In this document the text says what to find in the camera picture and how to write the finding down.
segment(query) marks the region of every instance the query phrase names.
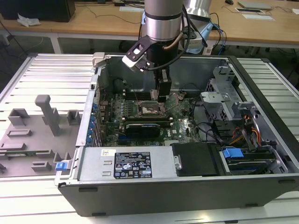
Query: silver cylinder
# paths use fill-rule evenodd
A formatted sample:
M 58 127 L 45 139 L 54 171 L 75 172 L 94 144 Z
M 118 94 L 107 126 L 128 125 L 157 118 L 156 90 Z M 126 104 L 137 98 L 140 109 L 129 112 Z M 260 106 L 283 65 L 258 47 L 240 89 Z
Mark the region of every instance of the silver cylinder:
M 181 13 L 183 0 L 145 0 L 144 5 L 147 14 L 171 16 Z
M 145 0 L 146 34 L 155 41 L 170 41 L 179 34 L 183 0 Z
M 173 40 L 180 32 L 181 17 L 173 20 L 154 20 L 146 16 L 145 21 L 146 33 L 155 41 Z
M 199 21 L 209 20 L 211 0 L 184 0 L 184 5 L 191 19 Z

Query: laptop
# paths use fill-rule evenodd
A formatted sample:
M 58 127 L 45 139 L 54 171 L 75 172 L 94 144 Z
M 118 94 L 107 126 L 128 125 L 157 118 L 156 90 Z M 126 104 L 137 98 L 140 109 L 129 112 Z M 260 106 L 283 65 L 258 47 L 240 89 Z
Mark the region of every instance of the laptop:
M 238 4 L 243 8 L 253 8 L 253 9 L 263 9 L 263 10 L 273 9 L 269 5 L 260 2 L 239 1 Z

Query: mouse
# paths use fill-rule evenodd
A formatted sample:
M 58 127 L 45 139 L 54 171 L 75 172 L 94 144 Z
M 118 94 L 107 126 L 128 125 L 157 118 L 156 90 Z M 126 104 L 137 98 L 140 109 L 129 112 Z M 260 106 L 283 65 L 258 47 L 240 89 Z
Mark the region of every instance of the mouse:
M 234 1 L 233 0 L 225 0 L 225 3 L 228 3 L 230 5 L 233 5 L 234 4 Z

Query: motherboard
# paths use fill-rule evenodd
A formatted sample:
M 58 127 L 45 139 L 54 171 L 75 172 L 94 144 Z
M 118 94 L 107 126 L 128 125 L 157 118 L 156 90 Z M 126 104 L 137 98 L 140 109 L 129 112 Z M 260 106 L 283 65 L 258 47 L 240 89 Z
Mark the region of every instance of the motherboard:
M 106 94 L 99 105 L 105 147 L 200 142 L 190 120 L 192 102 L 182 94 L 172 93 L 164 103 L 151 100 L 149 93 Z

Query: floor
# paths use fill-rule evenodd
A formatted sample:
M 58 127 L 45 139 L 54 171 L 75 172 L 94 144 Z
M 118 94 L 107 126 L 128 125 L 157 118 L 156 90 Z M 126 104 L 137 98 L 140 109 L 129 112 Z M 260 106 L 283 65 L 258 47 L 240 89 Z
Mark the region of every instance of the floor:
M 15 37 L 19 44 L 28 52 L 38 53 L 54 53 L 50 39 L 41 37 Z M 89 54 L 89 40 L 88 39 L 72 39 L 61 38 L 60 43 L 67 54 Z M 95 52 L 121 52 L 119 49 L 120 41 L 115 40 L 94 40 Z M 134 42 L 124 42 L 122 50 L 128 50 Z M 218 54 L 220 46 L 217 46 L 213 54 Z M 236 57 L 251 57 L 251 49 L 248 47 L 227 46 L 226 50 L 221 55 L 234 55 Z M 299 52 L 296 53 L 293 49 L 276 49 L 271 48 L 266 52 L 265 48 L 260 48 L 259 52 L 254 56 L 257 58 L 268 58 L 276 68 L 286 77 L 294 70 L 299 62 Z M 19 66 L 25 60 L 26 55 L 22 53 L 21 48 L 17 45 L 16 41 L 12 39 L 10 45 L 0 47 L 0 91 L 7 85 L 10 78 L 18 70 Z M 294 71 L 290 78 L 293 85 L 298 85 L 299 75 Z

